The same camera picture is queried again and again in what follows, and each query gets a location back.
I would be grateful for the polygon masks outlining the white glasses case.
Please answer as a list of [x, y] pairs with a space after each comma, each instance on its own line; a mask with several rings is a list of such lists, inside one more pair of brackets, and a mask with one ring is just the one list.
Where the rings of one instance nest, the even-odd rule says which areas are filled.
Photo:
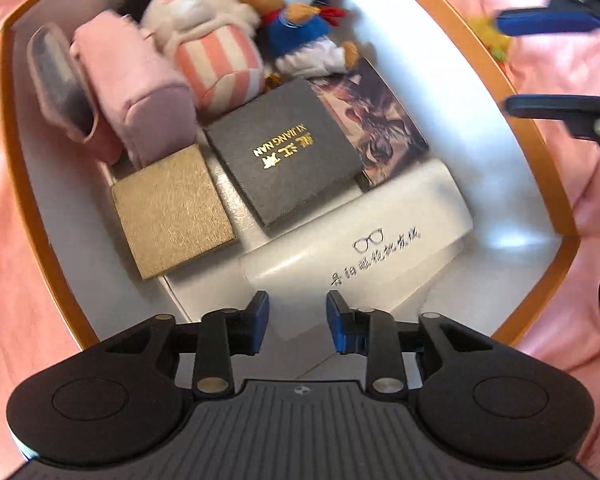
[[452, 174], [430, 159], [242, 257], [268, 292], [270, 324], [291, 339], [326, 320], [326, 295], [392, 311], [464, 248], [474, 222]]

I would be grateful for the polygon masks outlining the gold gift box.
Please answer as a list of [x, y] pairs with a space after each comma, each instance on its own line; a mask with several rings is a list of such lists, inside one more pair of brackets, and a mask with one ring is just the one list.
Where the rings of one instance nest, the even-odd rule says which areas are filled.
[[110, 193], [143, 280], [236, 240], [197, 144], [116, 182]]

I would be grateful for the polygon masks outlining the dark grey gift box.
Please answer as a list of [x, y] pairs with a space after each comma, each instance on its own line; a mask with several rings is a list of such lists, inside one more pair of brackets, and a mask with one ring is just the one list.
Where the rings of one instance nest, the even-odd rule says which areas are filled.
[[363, 170], [360, 155], [304, 79], [286, 82], [212, 122], [206, 136], [264, 228]]

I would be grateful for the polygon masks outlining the pink fabric pouch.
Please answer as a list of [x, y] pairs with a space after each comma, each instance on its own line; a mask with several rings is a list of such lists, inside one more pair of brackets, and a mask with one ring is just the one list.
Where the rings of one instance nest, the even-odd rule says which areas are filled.
[[127, 16], [107, 10], [78, 27], [71, 53], [137, 169], [196, 142], [196, 100], [186, 78]]

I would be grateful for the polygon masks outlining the pink card wallet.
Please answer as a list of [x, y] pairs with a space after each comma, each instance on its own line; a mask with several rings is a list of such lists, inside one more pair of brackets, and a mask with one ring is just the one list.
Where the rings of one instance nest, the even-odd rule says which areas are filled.
[[44, 24], [31, 36], [27, 62], [43, 117], [100, 162], [115, 164], [123, 145], [102, 117], [87, 76], [56, 24]]

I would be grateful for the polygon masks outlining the yellow round toy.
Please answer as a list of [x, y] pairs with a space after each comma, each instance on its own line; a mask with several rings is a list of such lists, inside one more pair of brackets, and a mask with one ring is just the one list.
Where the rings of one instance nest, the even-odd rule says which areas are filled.
[[512, 44], [512, 37], [502, 34], [495, 26], [490, 16], [474, 16], [468, 18], [468, 25], [482, 42], [486, 50], [490, 52], [496, 62], [505, 63], [508, 59], [508, 51]]

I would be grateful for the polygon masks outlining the orange cardboard storage box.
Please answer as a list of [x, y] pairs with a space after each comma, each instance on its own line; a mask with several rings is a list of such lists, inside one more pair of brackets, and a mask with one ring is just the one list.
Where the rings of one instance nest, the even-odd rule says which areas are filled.
[[[56, 311], [80, 348], [156, 313], [196, 321], [252, 294], [240, 257], [265, 242], [221, 171], [213, 177], [237, 244], [165, 278], [137, 273], [109, 185], [114, 173], [42, 117], [26, 47], [45, 23], [72, 32], [122, 0], [26, 0], [0, 44], [0, 104], [9, 170], [31, 249]], [[538, 127], [498, 107], [513, 86], [446, 0], [329, 0], [450, 170], [474, 227], [460, 254], [396, 309], [437, 311], [512, 344], [562, 284], [579, 246], [569, 200]]]

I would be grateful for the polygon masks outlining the illustrated card pack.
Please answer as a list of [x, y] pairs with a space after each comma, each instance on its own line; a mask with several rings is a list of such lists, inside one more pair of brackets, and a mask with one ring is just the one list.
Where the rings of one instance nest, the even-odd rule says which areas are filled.
[[365, 58], [346, 74], [310, 80], [363, 164], [365, 191], [425, 157], [429, 145], [388, 84]]

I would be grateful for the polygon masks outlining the white striped plush toy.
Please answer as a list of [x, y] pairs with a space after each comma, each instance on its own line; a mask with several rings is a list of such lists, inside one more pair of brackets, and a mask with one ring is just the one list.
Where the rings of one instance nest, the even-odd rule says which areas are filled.
[[201, 117], [220, 117], [260, 96], [265, 66], [254, 37], [260, 16], [239, 0], [124, 0], [157, 50], [188, 80]]

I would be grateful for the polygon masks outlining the brown sailor plush toy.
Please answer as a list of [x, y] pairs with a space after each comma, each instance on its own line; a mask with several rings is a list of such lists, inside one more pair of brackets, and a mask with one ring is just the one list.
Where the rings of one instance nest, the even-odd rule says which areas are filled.
[[345, 74], [360, 58], [351, 41], [337, 44], [330, 31], [346, 15], [318, 0], [239, 0], [259, 14], [276, 72], [287, 79]]

